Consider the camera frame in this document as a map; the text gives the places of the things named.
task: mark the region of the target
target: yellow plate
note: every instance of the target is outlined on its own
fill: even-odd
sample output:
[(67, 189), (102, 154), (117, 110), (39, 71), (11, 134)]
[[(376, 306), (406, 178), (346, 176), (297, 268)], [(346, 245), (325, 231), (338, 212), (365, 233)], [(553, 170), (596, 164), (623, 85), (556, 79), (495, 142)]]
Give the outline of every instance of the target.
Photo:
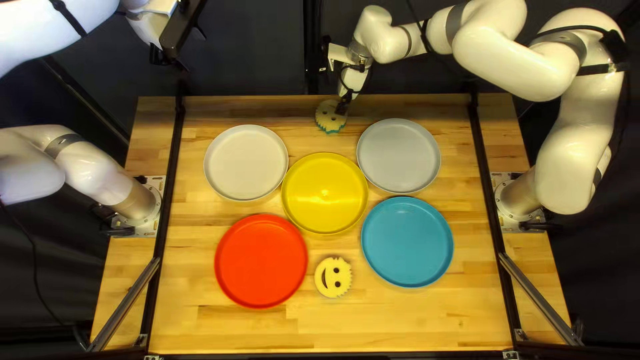
[(360, 168), (330, 152), (298, 160), (282, 182), (282, 204), (291, 221), (317, 234), (339, 233), (357, 223), (368, 194)]

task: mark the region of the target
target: plate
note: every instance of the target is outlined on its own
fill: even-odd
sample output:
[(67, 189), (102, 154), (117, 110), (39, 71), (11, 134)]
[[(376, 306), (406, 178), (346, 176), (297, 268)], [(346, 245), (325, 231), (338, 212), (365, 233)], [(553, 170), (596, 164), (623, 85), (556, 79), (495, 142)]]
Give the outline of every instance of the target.
[(282, 182), (282, 204), (291, 221), (317, 234), (335, 234), (358, 222), (369, 188), (349, 159), (317, 152), (298, 160)]
[(234, 126), (211, 142), (204, 156), (204, 174), (220, 196), (256, 200), (278, 188), (289, 155), (282, 139), (258, 125)]
[(360, 136), (358, 165), (375, 186), (408, 194), (427, 187), (438, 175), (440, 149), (431, 133), (413, 121), (381, 120)]
[(252, 215), (222, 237), (214, 268), (220, 288), (231, 300), (264, 309), (296, 292), (307, 262), (307, 246), (295, 226), (275, 215)]
[(367, 215), (361, 233), (369, 266), (384, 280), (419, 288), (438, 280), (453, 257), (453, 236), (442, 215), (413, 197), (393, 197)]

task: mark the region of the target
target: yellow sponge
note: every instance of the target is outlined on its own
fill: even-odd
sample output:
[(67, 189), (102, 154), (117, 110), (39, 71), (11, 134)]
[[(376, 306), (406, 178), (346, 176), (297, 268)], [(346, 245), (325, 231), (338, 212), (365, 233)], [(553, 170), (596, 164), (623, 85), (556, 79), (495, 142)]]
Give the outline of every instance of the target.
[(335, 113), (336, 100), (325, 100), (316, 109), (316, 124), (325, 133), (337, 133), (347, 123), (347, 116)]
[(318, 264), (314, 280), (320, 294), (342, 296), (351, 287), (351, 265), (342, 258), (326, 258)]

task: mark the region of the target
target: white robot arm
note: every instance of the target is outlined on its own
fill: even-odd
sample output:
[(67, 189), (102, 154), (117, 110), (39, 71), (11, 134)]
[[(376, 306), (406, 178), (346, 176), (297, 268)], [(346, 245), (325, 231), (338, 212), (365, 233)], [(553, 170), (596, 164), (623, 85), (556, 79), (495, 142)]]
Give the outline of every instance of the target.
[[(507, 201), (501, 206), (525, 217), (541, 205), (556, 213), (578, 213), (589, 204), (594, 179), (599, 181), (609, 163), (607, 145), (624, 75), (600, 41), (601, 32), (547, 30), (596, 26), (621, 31), (602, 12), (574, 8), (551, 18), (542, 36), (527, 47), (514, 41), (526, 15), (524, 0), (471, 0), (436, 12), (426, 24), (426, 38), (436, 53), (453, 54), (464, 68), (514, 95), (530, 101), (562, 95), (560, 114), (536, 166), (504, 189)], [(416, 23), (391, 26), (388, 11), (372, 5), (363, 10), (349, 47), (330, 44), (328, 57), (331, 67), (334, 60), (360, 66), (340, 71), (343, 96), (345, 85), (362, 88), (373, 60), (389, 63), (430, 49), (425, 49)], [(581, 66), (601, 64), (609, 70), (577, 76)]]
[(149, 216), (156, 199), (104, 151), (61, 125), (0, 129), (0, 199), (10, 205), (57, 192), (66, 182), (122, 216)]
[(80, 40), (112, 16), (118, 4), (147, 45), (160, 35), (178, 0), (14, 0), (0, 3), (0, 78), (17, 65)]

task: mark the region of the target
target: wooden table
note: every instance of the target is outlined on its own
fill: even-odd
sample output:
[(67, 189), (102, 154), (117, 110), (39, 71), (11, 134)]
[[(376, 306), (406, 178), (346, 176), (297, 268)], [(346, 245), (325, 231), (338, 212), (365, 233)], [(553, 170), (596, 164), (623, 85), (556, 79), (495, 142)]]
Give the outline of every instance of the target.
[[(361, 95), (347, 126), (326, 135), (316, 128), (316, 106), (330, 96), (188, 97), (170, 226), (149, 350), (159, 354), (265, 352), (373, 352), (501, 350), (511, 346), (493, 254), (474, 143), (465, 105), (468, 96)], [(173, 126), (172, 97), (142, 97), (126, 169), (132, 174), (166, 171)], [(480, 96), (479, 116), (492, 171), (524, 171), (528, 161), (508, 94)], [(318, 151), (355, 161), (362, 131), (376, 120), (412, 119), (435, 137), (442, 153), (438, 178), (415, 194), (438, 209), (454, 236), (447, 273), (423, 289), (406, 290), (380, 279), (366, 264), (358, 241), (362, 220), (332, 236), (305, 234), (309, 268), (302, 287), (268, 310), (235, 305), (218, 286), (213, 255), (222, 234), (252, 213), (284, 216), (279, 190), (250, 205), (221, 199), (202, 174), (211, 140), (230, 126), (260, 124), (275, 131), (289, 164)], [(391, 196), (369, 187), (370, 210)], [(505, 234), (508, 254), (568, 322), (564, 297), (546, 234)], [(92, 336), (140, 274), (153, 239), (112, 239)], [(339, 300), (317, 293), (317, 263), (338, 254), (353, 266), (354, 280)], [(560, 342), (516, 287), (523, 330), (530, 338)], [(144, 297), (138, 299), (109, 348), (130, 346), (140, 330)]]

